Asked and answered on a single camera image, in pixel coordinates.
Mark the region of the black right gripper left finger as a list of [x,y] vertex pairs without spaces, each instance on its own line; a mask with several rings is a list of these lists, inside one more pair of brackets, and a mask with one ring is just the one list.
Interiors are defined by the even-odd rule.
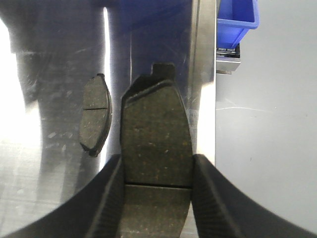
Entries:
[[123,162],[115,154],[76,195],[9,238],[114,238],[124,203]]

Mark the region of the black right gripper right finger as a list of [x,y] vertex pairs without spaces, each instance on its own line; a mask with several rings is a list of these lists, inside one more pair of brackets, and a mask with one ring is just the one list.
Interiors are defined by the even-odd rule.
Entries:
[[204,155],[193,156],[191,202],[201,238],[315,238],[235,187]]

